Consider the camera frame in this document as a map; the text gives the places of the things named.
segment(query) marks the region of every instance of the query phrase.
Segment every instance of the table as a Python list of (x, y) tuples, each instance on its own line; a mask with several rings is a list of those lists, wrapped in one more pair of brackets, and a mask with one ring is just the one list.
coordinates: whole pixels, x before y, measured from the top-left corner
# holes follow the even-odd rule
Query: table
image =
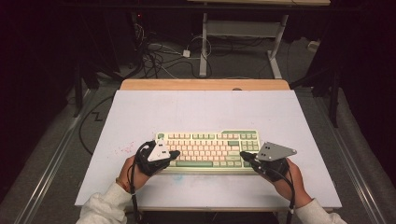
[[(286, 5), (286, 6), (328, 6), (330, 0), (189, 0), (192, 2), (225, 3), (225, 4), (256, 4), (256, 5)], [(202, 49), (200, 61), (200, 77), (206, 77), (207, 66), (207, 36), (208, 35), (233, 35), (233, 36), (256, 36), (274, 37), (274, 47), (267, 51), (269, 64), (271, 65), (274, 78), (282, 78), (276, 62), (276, 54), (282, 40), (283, 32), (289, 15), (283, 15), (281, 22), (256, 22), (256, 21), (209, 21), (207, 13), (204, 13), (202, 31)]]
[[(191, 127), (198, 132), (245, 127), (258, 130), (262, 142), (293, 147), (306, 190), (325, 208), (341, 207), (297, 97), (278, 79), (125, 80), (75, 205), (105, 192), (124, 160), (155, 133)], [(286, 211), (289, 205), (258, 175), (155, 175), (137, 200), (144, 211)]]

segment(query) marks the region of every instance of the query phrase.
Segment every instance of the hand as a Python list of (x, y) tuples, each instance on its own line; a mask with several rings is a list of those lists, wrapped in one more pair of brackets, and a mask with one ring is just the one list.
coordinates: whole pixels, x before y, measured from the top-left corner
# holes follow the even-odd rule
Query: hand
[[(289, 164), (289, 171), (286, 174), (286, 178), (291, 182), (290, 175), (292, 176), (292, 183), (295, 190), (295, 206), (296, 208), (303, 207), (306, 204), (312, 202), (312, 198), (306, 193), (304, 188), (303, 176), (300, 168), (294, 164), (290, 159), (286, 158)], [(288, 183), (284, 179), (272, 182), (266, 175), (262, 175), (266, 180), (274, 185), (276, 191), (285, 199), (291, 200), (291, 189)]]
[[(129, 168), (132, 166), (133, 163), (134, 163), (134, 156), (126, 159), (125, 163), (123, 164), (122, 169), (120, 171), (120, 175), (119, 175), (119, 181), (124, 186), (128, 187), (128, 190), (127, 190), (128, 192), (131, 192), (131, 190), (129, 188), (130, 186), (129, 186), (129, 183), (128, 183), (128, 177), (129, 178), (131, 177), (131, 172), (132, 172), (132, 168), (131, 169), (129, 169)], [(139, 166), (136, 165), (134, 167), (134, 187), (135, 187), (135, 190), (138, 190), (138, 189), (142, 188), (146, 184), (146, 182), (148, 180), (149, 180), (149, 176), (143, 174), (140, 171)]]

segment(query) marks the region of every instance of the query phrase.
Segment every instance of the space bar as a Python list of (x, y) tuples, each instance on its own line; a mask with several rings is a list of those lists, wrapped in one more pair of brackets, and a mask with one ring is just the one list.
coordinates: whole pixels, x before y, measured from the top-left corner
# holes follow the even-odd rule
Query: space bar
[(212, 167), (212, 161), (177, 161), (178, 167)]

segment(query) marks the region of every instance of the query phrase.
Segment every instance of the white sleeve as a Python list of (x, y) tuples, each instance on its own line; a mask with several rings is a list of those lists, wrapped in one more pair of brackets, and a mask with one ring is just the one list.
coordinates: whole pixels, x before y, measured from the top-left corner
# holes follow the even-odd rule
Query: white sleeve
[(83, 223), (126, 223), (125, 207), (131, 194), (113, 183), (105, 194), (94, 193), (84, 203), (77, 224)]
[(338, 214), (327, 213), (316, 199), (296, 209), (295, 213), (304, 224), (347, 224)]

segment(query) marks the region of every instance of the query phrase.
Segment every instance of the mechanical keyboard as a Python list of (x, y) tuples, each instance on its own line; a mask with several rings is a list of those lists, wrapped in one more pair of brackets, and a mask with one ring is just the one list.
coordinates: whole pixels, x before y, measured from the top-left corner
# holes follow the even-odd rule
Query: mechanical keyboard
[(157, 133), (156, 140), (159, 139), (163, 139), (169, 151), (180, 151), (162, 174), (256, 174), (239, 152), (259, 152), (261, 145), (257, 131)]

